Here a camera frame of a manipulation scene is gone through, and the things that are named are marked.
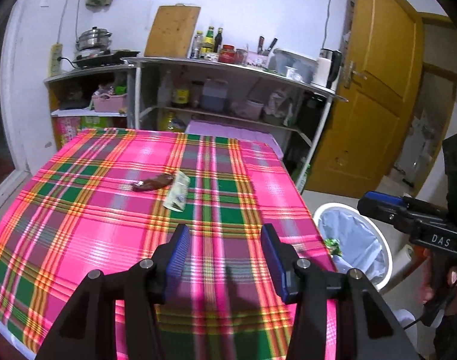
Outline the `person's right hand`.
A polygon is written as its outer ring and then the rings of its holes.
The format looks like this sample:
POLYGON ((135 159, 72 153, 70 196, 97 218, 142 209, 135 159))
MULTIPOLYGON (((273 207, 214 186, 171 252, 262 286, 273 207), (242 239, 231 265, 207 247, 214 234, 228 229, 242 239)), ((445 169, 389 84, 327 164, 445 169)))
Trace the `person's right hand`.
POLYGON ((442 253, 427 253, 421 287, 421 300, 427 307, 446 304, 457 307, 457 258, 442 253))

